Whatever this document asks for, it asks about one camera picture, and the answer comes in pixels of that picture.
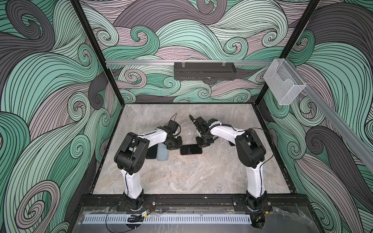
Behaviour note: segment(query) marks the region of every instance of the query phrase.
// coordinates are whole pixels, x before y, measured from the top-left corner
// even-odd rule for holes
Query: transparent plastic sheet
[[[315,232],[318,232],[315,222],[309,218],[301,209],[298,209],[298,213],[290,213],[288,211],[282,210],[278,207],[273,207],[273,212],[269,213],[272,215],[282,215],[282,218],[292,221],[298,221],[304,225],[311,227]]]
[[[91,228],[87,228],[87,224],[82,224],[86,214],[125,214],[126,212],[118,212],[114,208],[109,211],[108,206],[102,207],[83,207],[77,218],[73,233],[85,232],[110,232],[105,224],[94,224]],[[307,207],[296,205],[292,207],[284,207],[283,209],[274,207],[273,212],[266,214],[266,224],[262,228],[263,232],[289,232],[289,229],[300,230],[301,232],[316,233],[319,232],[313,220],[309,217],[310,213]],[[204,214],[226,214],[234,216],[244,214],[244,212],[235,212],[231,207],[185,207],[185,208],[156,208],[152,212],[153,216],[162,216],[169,214],[195,214],[203,216]],[[108,224],[109,229],[115,233],[121,233],[128,230],[124,224],[115,225]],[[251,225],[243,224],[139,224],[136,230],[129,231],[130,233],[197,233],[197,232],[255,232],[257,229]]]
[[[73,233],[82,233],[85,232],[82,230],[82,224],[84,221],[84,218],[87,214],[108,214],[109,216],[111,214],[126,214],[126,212],[120,212],[116,210],[116,207],[83,207],[79,213],[79,216],[76,220]],[[151,215],[153,216],[162,216],[162,215],[168,215],[168,214],[195,214],[196,216],[203,216],[204,214],[227,214],[227,215],[243,215],[244,212],[235,212],[232,207],[168,207],[168,208],[156,208],[151,212]],[[118,230],[118,229],[112,229],[112,224],[109,224],[109,228],[113,232],[123,232],[126,229]],[[152,229],[150,232],[183,232],[182,228],[185,227],[185,224],[157,224],[152,226]],[[143,226],[139,226],[136,230],[132,230],[130,232],[142,232],[140,231],[143,228]]]

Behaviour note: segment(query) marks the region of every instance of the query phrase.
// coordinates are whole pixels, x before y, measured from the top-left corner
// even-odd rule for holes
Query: cable
[[[261,130],[263,130],[264,132],[267,132],[267,133],[269,133],[269,131],[268,131],[268,130],[266,130],[266,129],[262,129],[262,128],[251,127],[251,128],[249,128],[249,129],[261,129]]]
[[[269,133],[268,130],[265,130],[265,129],[262,129],[262,128],[252,127],[252,128],[250,128],[250,129],[261,129],[261,130],[263,130],[263,131]],[[271,158],[273,158],[274,155],[275,155],[275,154],[272,153],[272,156],[271,156],[269,159],[267,159],[264,163],[262,163],[262,164],[260,165],[260,167],[259,167],[259,175],[260,175],[260,193],[259,193],[260,196],[259,196],[259,201],[260,201],[260,210],[261,210],[261,211],[263,211],[263,209],[262,209],[262,202],[261,202],[261,192],[262,192],[262,188],[263,188],[263,180],[261,179],[261,171],[260,171],[260,169],[261,169],[261,167],[262,167],[266,162],[268,162]]]
[[[175,118],[173,119],[173,121],[176,121],[176,116],[178,115],[178,113],[175,113],[173,116],[175,116]]]
[[[155,131],[153,130],[153,131],[151,131],[151,132],[149,132],[147,134],[139,134],[139,136],[146,136],[146,135],[149,135],[149,134],[152,134],[152,133],[155,133]]]
[[[135,149],[135,145],[134,145],[134,148],[133,148],[133,150],[132,150],[132,154],[131,154],[131,158],[129,159],[129,164],[130,164],[130,168],[131,168],[131,161],[132,161],[132,156],[134,155],[134,149]],[[127,197],[128,197],[128,194],[129,194],[129,190],[128,190],[128,185],[127,185],[127,179],[126,179],[126,176],[127,176],[127,174],[128,174],[128,171],[126,171],[126,175],[124,176],[124,179],[125,179],[125,183],[126,183],[126,188],[127,188],[127,195],[126,195],[126,198],[124,199],[124,202],[126,202],[127,201]],[[117,204],[118,202],[119,202],[120,200],[118,200],[116,203],[114,203],[111,207],[110,207],[110,209],[107,211],[107,214],[106,214],[106,218],[105,218],[105,225],[106,225],[106,229],[108,230],[108,231],[110,231],[111,233],[126,233],[126,232],[129,232],[129,231],[132,231],[133,229],[129,229],[129,230],[127,230],[127,231],[124,231],[124,232],[112,232],[109,228],[108,228],[108,226],[107,226],[107,216],[109,215],[109,211],[111,210],[111,208],[113,208],[114,207],[114,205],[115,204]]]
[[[151,204],[150,203],[147,203],[147,202],[144,202],[144,204],[148,204],[148,205],[150,205],[150,213],[151,213],[151,211],[153,210],[153,207],[151,206]]]
[[[217,127],[217,126],[227,126],[227,127],[232,127],[232,125],[229,125],[229,124],[216,124],[216,125],[213,125],[211,126],[207,132],[205,134],[201,134],[202,136],[206,136],[214,127]]]
[[[178,136],[181,133],[181,126],[180,125],[179,125],[179,128],[180,128],[180,131],[177,134],[175,134],[175,135],[173,134],[173,136],[176,137],[176,136]]]

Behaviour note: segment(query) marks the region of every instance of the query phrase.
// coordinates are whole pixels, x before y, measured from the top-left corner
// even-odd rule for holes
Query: smartphone
[[[156,159],[157,153],[158,153],[158,144],[155,144],[154,146],[148,148],[145,158],[148,160]]]
[[[197,144],[182,145],[180,148],[181,155],[191,155],[191,154],[202,154],[202,148]]]

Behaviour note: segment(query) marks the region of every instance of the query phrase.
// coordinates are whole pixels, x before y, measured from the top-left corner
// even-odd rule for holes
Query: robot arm
[[[126,189],[124,194],[129,198],[133,208],[141,206],[143,189],[140,184],[140,169],[144,164],[149,147],[164,143],[168,150],[180,149],[182,139],[175,136],[179,124],[170,120],[167,125],[143,135],[130,132],[124,138],[114,156],[114,162],[120,169]]]
[[[229,141],[231,146],[236,146],[238,158],[246,167],[248,188],[248,206],[252,210],[260,208],[260,202],[265,200],[266,191],[263,185],[264,155],[266,149],[254,129],[236,129],[228,124],[222,124],[216,119],[205,121],[202,117],[194,119],[189,115],[197,128],[196,137],[199,147],[207,147],[214,143],[217,137]]]

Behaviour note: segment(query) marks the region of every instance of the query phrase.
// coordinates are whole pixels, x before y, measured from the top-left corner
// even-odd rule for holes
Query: wall panel
[[[321,1],[288,59],[372,150],[371,1]],[[373,231],[373,175],[305,94],[259,105],[298,192],[326,232]]]
[[[165,60],[273,60],[308,5],[274,0],[80,2],[106,59]],[[264,70],[238,68],[241,80],[214,84],[170,81],[173,67],[112,70],[122,69],[117,85],[127,102],[252,103],[264,85],[257,79]]]
[[[0,1],[0,225],[66,232],[121,106],[69,0]]]

